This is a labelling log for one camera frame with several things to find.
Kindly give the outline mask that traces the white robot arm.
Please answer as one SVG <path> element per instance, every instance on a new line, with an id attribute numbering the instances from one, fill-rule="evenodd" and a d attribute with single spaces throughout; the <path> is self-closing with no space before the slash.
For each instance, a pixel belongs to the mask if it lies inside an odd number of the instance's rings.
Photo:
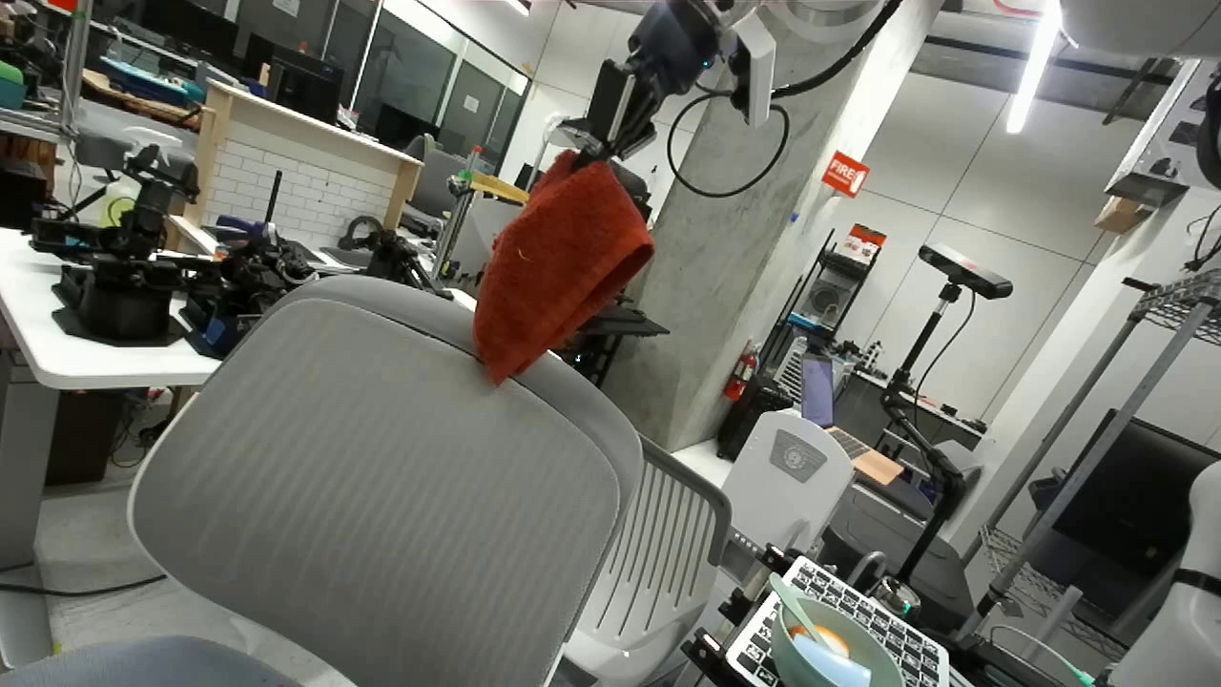
<path id="1" fill-rule="evenodd" d="M 900 12 L 906 0 L 647 0 L 626 39 L 623 62 L 602 62 L 596 92 L 576 125 L 599 157 L 630 157 L 656 125 L 671 95 L 688 95 L 713 65 L 733 74 L 724 101 L 748 125 L 764 125 L 780 101 L 834 81 Z M 810 43 L 844 43 L 844 54 L 801 81 L 780 85 L 780 43 L 764 16 Z M 1019 133 L 1033 113 L 1039 85 L 1058 39 L 1103 54 L 1217 59 L 1221 0 L 1040 0 L 1031 59 L 1007 129 Z"/>

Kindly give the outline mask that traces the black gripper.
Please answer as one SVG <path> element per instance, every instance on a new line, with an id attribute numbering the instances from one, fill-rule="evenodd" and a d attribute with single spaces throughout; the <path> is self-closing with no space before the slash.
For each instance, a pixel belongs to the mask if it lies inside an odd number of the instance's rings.
<path id="1" fill-rule="evenodd" d="M 596 157 L 630 157 L 671 95 L 688 95 L 719 59 L 733 0 L 654 0 L 623 62 L 602 62 L 585 115 Z"/>

